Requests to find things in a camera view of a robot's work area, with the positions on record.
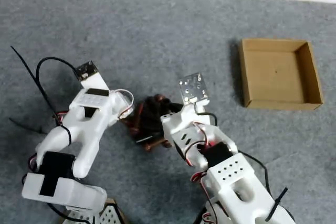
black zip tie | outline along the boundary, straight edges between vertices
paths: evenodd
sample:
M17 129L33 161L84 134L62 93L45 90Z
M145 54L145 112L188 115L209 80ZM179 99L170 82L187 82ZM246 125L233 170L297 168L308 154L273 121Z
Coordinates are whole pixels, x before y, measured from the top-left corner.
M272 207L272 210L269 213L268 217L265 219L265 222L268 222L272 218L275 210L277 210L277 207L280 204L281 199L283 198L283 196L285 195L287 191L288 191L288 188L285 187L282 193L280 194L280 196L275 200L274 206Z

open cardboard box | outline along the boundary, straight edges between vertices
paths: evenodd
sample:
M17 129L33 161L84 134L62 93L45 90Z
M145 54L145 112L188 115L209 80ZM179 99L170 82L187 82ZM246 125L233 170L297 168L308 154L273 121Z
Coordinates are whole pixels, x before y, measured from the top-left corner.
M323 104L309 42L243 39L239 54L245 107L314 110Z

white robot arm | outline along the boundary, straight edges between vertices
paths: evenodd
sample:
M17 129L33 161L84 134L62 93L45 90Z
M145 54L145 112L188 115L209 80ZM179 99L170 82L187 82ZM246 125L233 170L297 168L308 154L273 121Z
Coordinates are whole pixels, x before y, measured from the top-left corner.
M200 73L180 80L184 107L161 117L164 137L181 157L196 167L192 181L213 197L206 204L203 223L295 224L292 217L264 188L236 144L204 112L209 103Z
M90 171L105 129L132 113L134 97L127 90L109 90L92 61L76 70L83 89L70 104L61 125L36 147L37 172L27 174L22 196L96 215L104 207L106 191L83 185L77 179ZM131 101L121 94L123 91L131 94ZM82 144L77 157L60 153L74 142Z

white plastic bracket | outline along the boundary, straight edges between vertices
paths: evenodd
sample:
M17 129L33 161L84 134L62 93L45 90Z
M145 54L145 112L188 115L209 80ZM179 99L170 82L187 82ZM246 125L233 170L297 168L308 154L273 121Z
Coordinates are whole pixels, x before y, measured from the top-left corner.
M275 202L242 153L211 167L204 179L233 223L265 223ZM282 206L268 223L295 224Z

wire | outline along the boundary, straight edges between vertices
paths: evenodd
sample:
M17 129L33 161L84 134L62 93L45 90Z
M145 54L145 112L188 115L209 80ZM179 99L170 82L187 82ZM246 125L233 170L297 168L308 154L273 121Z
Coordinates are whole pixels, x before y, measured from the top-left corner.
M193 147L194 145L199 144L199 143L205 143L205 140L198 140L198 141L190 144L184 152L185 161L187 162L188 166L194 166L194 165L187 158L187 153L191 149L191 147Z
M254 160L255 162L257 162L265 171L265 184L266 184L266 190L268 191L268 193L270 194L270 196L273 198L273 195L271 193L271 189L269 187L269 181L268 181L268 170L267 170L267 167L258 159L256 159L255 157L245 153L245 152L242 152L241 150L238 150L238 152L242 153L244 156L247 156L249 158L251 158L252 160Z
M194 173L191 178L190 178L190 181L191 182L197 182L199 181L201 178L203 178L204 176L206 175L206 170L203 171L203 172L198 172L198 173Z
M197 105L196 105L196 103L194 105L194 110L195 110L196 115L210 115L210 116L212 116L214 118L214 120L215 120L214 125L218 126L218 118L217 118L217 116L214 113L210 113L210 112L198 113L197 112Z
M36 168L32 167L32 161L36 159L37 153L33 154L29 159L28 159L28 167L29 170L31 170L32 172L35 172Z
M130 108L132 108L132 106L134 104L134 95L132 94L131 91L129 91L127 89L116 89L116 90L113 90L112 93L116 93L116 92L120 92L120 91L128 93L132 97L132 100L131 100L131 104L118 115L118 119L120 119L122 114L126 113L126 111L128 111Z
M47 203L47 205L51 208L52 211L54 211L55 213L57 213L58 215L60 215L62 218L64 219L67 219L67 220L70 220L70 221L74 221L74 222L84 222L86 224L91 224L88 220L83 220L83 219L76 219L76 218L73 218L73 217L69 217L65 214L63 214L60 210L58 210L53 204L51 203Z
M199 183L200 183L200 185L201 185L203 191L205 192L205 195L206 195L206 197L207 197L207 200L209 201L209 204L210 204L210 206L211 206L211 208L212 208L212 211L214 212L214 215L215 215L215 220L216 220L216 222L212 222L212 223L216 223L216 224L218 224L217 214L216 214L216 212L215 212L214 206L213 206L212 203L211 203L210 196L209 196L207 190L205 189L205 187L204 187L204 185L203 185L202 179L199 181Z
M208 138L207 138L207 136L206 136L205 131L199 126L199 124L203 124L203 125L204 125L204 123L193 122L193 125L194 125L195 127L199 128L199 130L203 133L203 135L204 135L204 141L205 141L205 146L204 146L204 147L207 147L207 146L209 145Z
M70 64L69 62L67 62L66 60L63 60L63 59L60 59L60 58L57 58L57 57L46 57L46 58L43 58L42 60L40 60L39 63L37 64L35 78L38 81L39 81L39 76L40 76L41 65L42 65L43 62L45 62L47 60L57 60L57 61L60 61L60 62L62 62L64 64L68 65L73 70L73 73L76 75L76 69L75 69L75 67L72 64Z
M56 58L56 57L46 57L43 58L42 60L40 60L40 62L37 64L36 67L36 75L34 77L32 71L30 70L29 66L27 65L26 61L23 59L23 57L15 50L15 48L13 46L11 46L11 48L14 50L14 52L16 53L16 55L19 57L19 59L21 60L21 62L23 63L23 65L26 67L28 73L30 74L31 78L34 80L36 86L38 87L38 89L40 90L42 96L44 97L45 101L47 102L47 104L49 105L49 107L51 108L51 110L54 113L55 116L55 120L58 122L58 124L67 131L68 135L69 135L69 145L72 143L72 139L71 139L71 134L70 131L68 130L68 128L66 128L65 126L62 125L62 122L60 121L60 118L57 116L57 112L55 110L55 107L53 106L52 102L50 101L50 98L48 97L47 93L45 92L45 90L43 89L41 83L40 83L40 79L39 79L39 72L40 72L40 68L43 62L45 62L46 60L58 60L60 62L65 63L66 65L68 65L73 71L76 71L76 69L74 68L73 65L71 65L70 63L68 63L65 60Z
M274 197L273 197L273 195L272 195L272 193L271 193L270 187L269 187L268 170L267 170L267 167L266 167L260 160L258 160L257 158L255 158L255 157L253 157L253 156L251 156L251 155L249 155L249 154L247 154L247 153L245 153L245 152L242 152L241 150L238 150L238 152L242 153L244 156L247 156L247 157L251 158L252 160L254 160L255 162L257 162L257 163L264 169L264 171L265 171L265 184L266 184L266 190L268 191L268 193L270 194L270 196L274 199ZM284 196L284 194L287 192L287 190L288 190L288 188L285 187L285 189L282 191L282 193L280 194L280 196L279 196L277 199L275 199L275 202L276 202L276 203L275 203L274 207L272 208L272 210L271 210L269 216L267 217L267 219L270 219L270 218L272 217L273 212L276 210L277 206L278 206L279 203L280 203L281 198ZM286 212L289 214L289 216L293 219L293 221L295 221L295 218L294 218L294 216L292 215L292 213L291 213L289 210L287 210L286 208L284 208L284 209L285 209Z
M207 220L206 218L211 216L211 214L209 212L206 212L202 215L202 220L205 222L205 223L214 223L212 220Z
M27 173L25 175L23 175L22 179L21 179L21 183L24 185L25 184L25 179L27 177Z

